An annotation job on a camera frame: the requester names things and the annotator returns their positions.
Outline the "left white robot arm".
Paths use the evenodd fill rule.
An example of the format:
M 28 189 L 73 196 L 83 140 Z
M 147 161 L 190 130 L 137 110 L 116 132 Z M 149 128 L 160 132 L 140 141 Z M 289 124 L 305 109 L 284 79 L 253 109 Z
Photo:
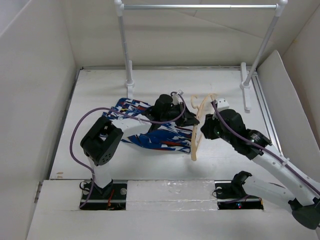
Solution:
M 112 194 L 113 179 L 107 164 L 120 142 L 157 151 L 191 153 L 193 128 L 200 123 L 180 94 L 161 94 L 154 105 L 121 98 L 104 112 L 80 142 L 93 170 L 93 192 L 106 199 Z

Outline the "wooden clothes hanger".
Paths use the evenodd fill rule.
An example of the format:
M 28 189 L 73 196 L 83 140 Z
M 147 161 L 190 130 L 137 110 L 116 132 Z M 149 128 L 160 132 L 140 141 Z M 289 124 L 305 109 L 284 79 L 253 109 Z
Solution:
M 190 98 L 191 107 L 196 110 L 195 118 L 199 121 L 199 124 L 195 124 L 192 127 L 192 135 L 190 142 L 190 157 L 193 162 L 197 160 L 197 151 L 204 136 L 201 132 L 198 133 L 200 123 L 204 121 L 204 115 L 207 113 L 207 106 L 217 98 L 216 93 L 207 94 L 199 105 L 196 105 L 197 95 L 192 95 Z

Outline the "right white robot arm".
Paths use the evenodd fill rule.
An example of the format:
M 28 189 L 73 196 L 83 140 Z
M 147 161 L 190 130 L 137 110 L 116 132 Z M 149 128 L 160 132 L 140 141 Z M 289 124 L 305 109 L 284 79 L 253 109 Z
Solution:
M 316 230 L 320 225 L 320 184 L 284 157 L 261 132 L 246 128 L 233 109 L 216 110 L 205 116 L 201 132 L 206 139 L 222 139 L 234 150 L 272 174 L 282 186 L 258 180 L 241 171 L 232 180 L 231 191 L 266 199 L 292 214 L 304 227 Z

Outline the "blue patterned trousers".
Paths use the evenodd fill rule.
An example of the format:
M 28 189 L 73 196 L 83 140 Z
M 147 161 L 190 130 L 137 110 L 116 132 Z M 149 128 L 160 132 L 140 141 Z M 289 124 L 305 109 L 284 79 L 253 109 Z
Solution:
M 121 141 L 141 148 L 160 151 L 191 152 L 192 127 L 180 127 L 175 122 L 161 125 L 150 131 L 152 126 L 143 112 L 151 107 L 147 102 L 130 98 L 120 98 L 112 109 L 116 112 L 103 112 L 102 115 L 112 121 L 117 128 L 122 129 Z

